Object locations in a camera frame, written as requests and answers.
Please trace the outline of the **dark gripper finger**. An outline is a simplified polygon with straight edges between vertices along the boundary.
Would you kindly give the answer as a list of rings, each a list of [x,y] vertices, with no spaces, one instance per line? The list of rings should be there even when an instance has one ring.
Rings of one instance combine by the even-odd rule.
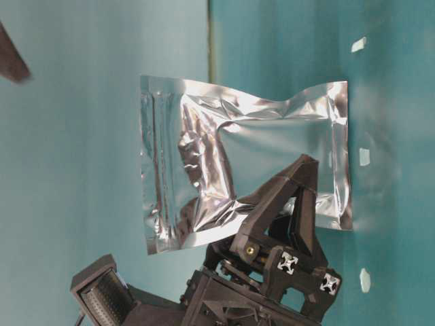
[[[1,76],[15,84],[31,78],[31,71],[1,24]]]

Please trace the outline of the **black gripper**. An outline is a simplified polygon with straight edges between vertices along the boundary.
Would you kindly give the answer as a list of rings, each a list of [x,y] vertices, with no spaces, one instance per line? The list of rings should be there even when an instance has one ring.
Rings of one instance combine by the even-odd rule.
[[[321,325],[342,278],[315,233],[318,165],[302,154],[242,200],[253,209],[236,236],[192,275],[186,325]]]

